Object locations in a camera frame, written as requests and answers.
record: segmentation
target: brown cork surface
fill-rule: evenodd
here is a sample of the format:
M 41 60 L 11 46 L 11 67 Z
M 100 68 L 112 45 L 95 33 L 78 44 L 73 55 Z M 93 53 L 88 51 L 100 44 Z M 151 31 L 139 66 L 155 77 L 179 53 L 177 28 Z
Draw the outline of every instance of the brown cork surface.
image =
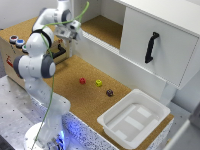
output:
M 0 37 L 2 37 L 4 40 L 9 42 L 9 38 L 12 35 L 17 35 L 19 39 L 23 39 L 27 42 L 28 38 L 30 37 L 30 34 L 32 32 L 32 27 L 36 21 L 36 18 L 32 18 L 30 20 L 21 22 L 17 25 L 14 25 L 12 27 L 6 28 L 4 30 L 0 31 Z M 54 26 L 49 26 L 53 31 L 55 29 Z
M 81 28 L 102 41 L 120 49 L 122 25 L 103 16 L 98 16 L 83 23 Z
M 63 61 L 56 68 L 54 91 L 71 102 L 70 111 L 119 149 L 123 149 L 104 133 L 97 118 L 131 92 L 131 89 L 77 56 Z M 86 79 L 84 85 L 79 83 L 79 79 L 82 77 Z M 95 85 L 97 79 L 102 81 L 102 87 Z M 52 79 L 45 81 L 51 86 Z M 113 90 L 113 97 L 106 95 L 106 91 L 109 89 Z M 173 116 L 169 115 L 137 150 L 145 150 L 172 119 Z

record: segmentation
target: open cabinet compartment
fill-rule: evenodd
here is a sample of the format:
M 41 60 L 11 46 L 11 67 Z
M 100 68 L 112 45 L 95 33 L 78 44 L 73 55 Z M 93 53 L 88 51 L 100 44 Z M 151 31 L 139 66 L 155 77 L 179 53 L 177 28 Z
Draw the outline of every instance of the open cabinet compartment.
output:
M 81 13 L 87 1 L 90 6 L 81 21 L 83 31 L 120 49 L 126 7 L 114 0 L 74 0 L 74 16 Z

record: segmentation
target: yellow object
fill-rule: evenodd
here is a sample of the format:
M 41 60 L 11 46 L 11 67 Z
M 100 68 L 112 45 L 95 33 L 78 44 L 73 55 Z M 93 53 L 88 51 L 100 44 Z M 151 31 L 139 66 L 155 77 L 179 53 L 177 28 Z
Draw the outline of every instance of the yellow object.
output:
M 96 80 L 96 86 L 98 86 L 98 87 L 102 86 L 102 81 L 101 80 Z

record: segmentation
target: cabinet top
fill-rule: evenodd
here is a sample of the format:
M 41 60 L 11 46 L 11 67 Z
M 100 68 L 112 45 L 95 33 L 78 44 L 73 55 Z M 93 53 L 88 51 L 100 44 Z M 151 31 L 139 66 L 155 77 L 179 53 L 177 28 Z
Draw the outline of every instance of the cabinet top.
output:
M 200 37 L 200 5 L 186 0 L 114 1 Z

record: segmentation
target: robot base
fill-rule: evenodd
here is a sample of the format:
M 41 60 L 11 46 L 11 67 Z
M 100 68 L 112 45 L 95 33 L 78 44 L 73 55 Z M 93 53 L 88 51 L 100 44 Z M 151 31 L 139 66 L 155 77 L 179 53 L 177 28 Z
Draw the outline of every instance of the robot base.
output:
M 35 124 L 26 132 L 25 137 L 24 137 L 24 149 L 25 150 L 32 149 L 35 137 L 39 131 L 41 124 L 42 124 L 41 122 Z M 40 142 L 37 141 L 33 147 L 33 150 L 49 150 L 49 147 L 47 145 L 44 146 L 44 145 L 40 144 Z

